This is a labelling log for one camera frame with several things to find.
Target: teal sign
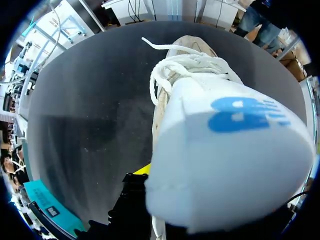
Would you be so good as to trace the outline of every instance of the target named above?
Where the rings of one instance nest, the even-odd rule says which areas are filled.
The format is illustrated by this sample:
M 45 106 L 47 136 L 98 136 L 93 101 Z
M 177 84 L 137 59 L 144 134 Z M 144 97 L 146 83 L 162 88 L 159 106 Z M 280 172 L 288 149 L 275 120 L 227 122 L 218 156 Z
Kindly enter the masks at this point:
M 41 180 L 26 182 L 24 187 L 30 201 L 35 201 L 39 208 L 60 228 L 74 237 L 77 237 L 74 229 L 85 231 L 81 220 L 58 202 Z

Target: white shoelace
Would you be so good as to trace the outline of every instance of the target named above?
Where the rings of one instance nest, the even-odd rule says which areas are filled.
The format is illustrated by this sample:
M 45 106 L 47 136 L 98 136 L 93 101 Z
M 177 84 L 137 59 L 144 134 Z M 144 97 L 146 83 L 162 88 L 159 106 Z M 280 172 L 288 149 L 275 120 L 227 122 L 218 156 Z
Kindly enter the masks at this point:
M 144 37 L 141 39 L 157 50 L 180 50 L 189 53 L 167 57 L 158 62 L 153 68 L 150 76 L 150 96 L 153 104 L 156 106 L 158 105 L 158 99 L 155 94 L 155 82 L 159 88 L 164 88 L 165 92 L 170 96 L 172 86 L 168 78 L 171 71 L 179 74 L 181 77 L 192 78 L 197 78 L 197 76 L 199 77 L 203 73 L 212 73 L 218 78 L 229 79 L 242 84 L 238 75 L 220 57 L 212 57 L 205 52 L 198 52 L 186 46 L 173 44 L 157 45 Z

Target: yellow object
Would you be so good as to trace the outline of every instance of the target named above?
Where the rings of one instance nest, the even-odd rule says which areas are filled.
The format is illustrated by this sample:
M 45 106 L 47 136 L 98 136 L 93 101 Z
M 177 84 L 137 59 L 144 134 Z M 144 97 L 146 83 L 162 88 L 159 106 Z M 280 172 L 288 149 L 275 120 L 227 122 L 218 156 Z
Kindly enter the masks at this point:
M 138 171 L 134 172 L 133 174 L 138 174 L 138 175 L 148 174 L 149 175 L 150 166 L 151 166 L 151 163 L 149 163 L 147 166 L 144 166 L 143 168 L 139 169 Z

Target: white sneaker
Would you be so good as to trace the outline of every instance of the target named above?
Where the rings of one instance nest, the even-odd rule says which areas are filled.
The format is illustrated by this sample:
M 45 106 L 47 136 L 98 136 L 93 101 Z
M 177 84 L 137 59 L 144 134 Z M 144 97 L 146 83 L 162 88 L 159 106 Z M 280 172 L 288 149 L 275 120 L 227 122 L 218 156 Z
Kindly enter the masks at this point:
M 181 76 L 192 73 L 214 73 L 221 79 L 230 78 L 231 81 L 243 84 L 228 63 L 222 58 L 218 58 L 216 52 L 200 37 L 185 35 L 172 45 L 155 45 L 144 37 L 142 40 L 155 49 L 169 49 L 166 58 L 155 66 L 150 78 L 150 96 L 156 106 L 152 124 L 152 149 L 157 143 L 161 121 L 170 99 L 171 86 Z M 171 61 L 175 61 L 177 64 L 172 65 Z M 164 72 L 164 78 L 159 76 L 161 71 Z M 155 96 L 155 81 L 158 86 L 157 97 Z
M 316 157 L 300 118 L 244 86 L 200 38 L 184 36 L 173 45 L 142 39 L 169 50 L 150 76 L 156 105 L 145 182 L 150 214 L 189 233 L 230 230 L 293 196 Z

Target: jeans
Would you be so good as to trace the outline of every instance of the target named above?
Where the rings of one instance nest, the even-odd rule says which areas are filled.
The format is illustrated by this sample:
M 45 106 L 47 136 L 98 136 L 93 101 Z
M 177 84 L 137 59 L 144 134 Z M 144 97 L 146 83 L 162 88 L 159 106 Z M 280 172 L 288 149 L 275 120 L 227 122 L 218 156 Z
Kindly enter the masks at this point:
M 245 37 L 249 32 L 251 32 L 256 26 L 262 24 L 257 36 L 255 37 L 253 43 L 259 47 L 264 45 L 269 45 L 273 39 L 275 39 L 281 29 L 269 22 L 264 16 L 259 14 L 251 6 L 248 7 L 246 12 L 241 19 L 238 28 L 235 30 L 235 34 Z
M 270 44 L 266 47 L 266 51 L 270 54 L 272 54 L 274 51 L 277 51 L 278 49 L 281 49 L 283 47 L 283 44 L 278 40 L 277 37 L 275 37 Z

